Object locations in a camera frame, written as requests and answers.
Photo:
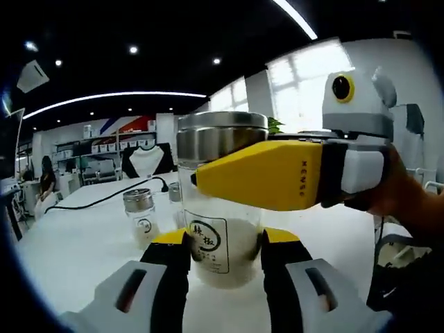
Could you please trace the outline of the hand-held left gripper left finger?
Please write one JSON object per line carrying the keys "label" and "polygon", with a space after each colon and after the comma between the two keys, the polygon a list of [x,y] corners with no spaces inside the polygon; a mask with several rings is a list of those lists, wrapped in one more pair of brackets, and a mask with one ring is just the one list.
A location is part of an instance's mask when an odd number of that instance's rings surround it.
{"label": "hand-held left gripper left finger", "polygon": [[71,332],[181,332],[191,266],[187,231],[156,237],[139,261],[98,284],[93,300],[60,316]]}

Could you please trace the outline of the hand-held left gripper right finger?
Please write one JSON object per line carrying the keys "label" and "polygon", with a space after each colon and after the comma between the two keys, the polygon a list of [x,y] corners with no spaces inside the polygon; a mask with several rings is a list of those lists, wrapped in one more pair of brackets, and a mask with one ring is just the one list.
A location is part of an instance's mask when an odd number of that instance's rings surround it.
{"label": "hand-held left gripper right finger", "polygon": [[264,290],[272,332],[386,332],[388,311],[373,311],[353,283],[324,259],[312,259],[287,230],[261,237]]}

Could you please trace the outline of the person's right hand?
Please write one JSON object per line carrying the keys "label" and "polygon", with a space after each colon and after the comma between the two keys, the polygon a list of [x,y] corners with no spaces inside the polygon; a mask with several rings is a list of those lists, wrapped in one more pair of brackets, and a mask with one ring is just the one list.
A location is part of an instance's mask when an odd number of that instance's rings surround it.
{"label": "person's right hand", "polygon": [[412,178],[393,145],[389,146],[388,175],[378,186],[353,196],[343,203],[346,207],[368,212],[375,216],[401,216],[402,208],[413,198],[416,190],[421,190],[419,183]]}

